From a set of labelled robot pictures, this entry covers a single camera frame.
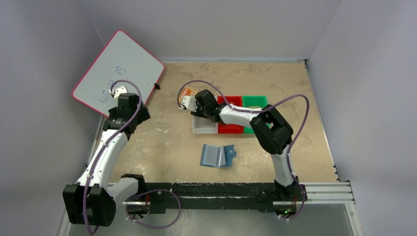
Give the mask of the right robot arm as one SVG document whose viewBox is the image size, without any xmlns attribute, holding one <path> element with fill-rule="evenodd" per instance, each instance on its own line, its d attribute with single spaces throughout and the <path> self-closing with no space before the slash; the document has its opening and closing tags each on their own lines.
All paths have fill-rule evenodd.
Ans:
<svg viewBox="0 0 417 236">
<path fill-rule="evenodd" d="M 206 118 L 213 123 L 251 128 L 260 146 L 271 155 L 277 196 L 288 200 L 295 194 L 297 175 L 293 171 L 290 155 L 294 131 L 274 107 L 245 108 L 227 102 L 218 103 L 207 89 L 196 95 L 185 96 L 181 105 L 193 116 Z"/>
</svg>

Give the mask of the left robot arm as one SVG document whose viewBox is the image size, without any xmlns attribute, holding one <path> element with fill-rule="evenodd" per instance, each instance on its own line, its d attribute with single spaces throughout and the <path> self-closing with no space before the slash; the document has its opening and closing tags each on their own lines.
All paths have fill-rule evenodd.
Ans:
<svg viewBox="0 0 417 236">
<path fill-rule="evenodd" d="M 150 118 L 137 94 L 122 93 L 117 102 L 109 110 L 98 149 L 86 170 L 63 190 L 67 216 L 72 224 L 108 227 L 126 198 L 141 201 L 147 194 L 142 175 L 124 174 L 116 185 L 108 186 L 121 151 L 136 127 Z"/>
</svg>

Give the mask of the blue card holder wallet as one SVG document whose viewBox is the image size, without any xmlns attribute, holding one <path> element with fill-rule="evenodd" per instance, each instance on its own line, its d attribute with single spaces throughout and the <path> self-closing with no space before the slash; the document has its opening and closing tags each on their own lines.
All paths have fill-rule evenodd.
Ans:
<svg viewBox="0 0 417 236">
<path fill-rule="evenodd" d="M 212 168 L 228 168 L 232 166 L 236 155 L 234 145 L 214 146 L 204 144 L 200 165 Z"/>
</svg>

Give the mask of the white plastic bin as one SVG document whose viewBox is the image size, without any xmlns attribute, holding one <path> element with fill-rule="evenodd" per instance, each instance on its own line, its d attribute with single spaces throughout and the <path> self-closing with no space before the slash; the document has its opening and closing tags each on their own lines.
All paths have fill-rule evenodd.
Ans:
<svg viewBox="0 0 417 236">
<path fill-rule="evenodd" d="M 193 116 L 191 120 L 193 134 L 217 134 L 218 124 L 207 118 Z"/>
</svg>

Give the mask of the red plastic bin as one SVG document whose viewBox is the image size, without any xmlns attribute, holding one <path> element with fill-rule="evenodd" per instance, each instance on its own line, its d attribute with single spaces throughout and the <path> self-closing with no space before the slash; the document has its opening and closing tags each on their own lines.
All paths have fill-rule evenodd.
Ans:
<svg viewBox="0 0 417 236">
<path fill-rule="evenodd" d="M 225 96 L 230 104 L 242 107 L 242 97 L 241 96 Z M 217 133 L 218 134 L 242 134 L 243 126 L 236 124 L 218 124 Z"/>
</svg>

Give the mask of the green plastic bin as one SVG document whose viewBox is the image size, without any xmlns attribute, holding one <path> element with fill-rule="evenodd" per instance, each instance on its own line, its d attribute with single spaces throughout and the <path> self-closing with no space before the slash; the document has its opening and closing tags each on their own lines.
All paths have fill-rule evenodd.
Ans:
<svg viewBox="0 0 417 236">
<path fill-rule="evenodd" d="M 242 104 L 245 108 L 264 108 L 268 101 L 266 96 L 242 96 Z"/>
</svg>

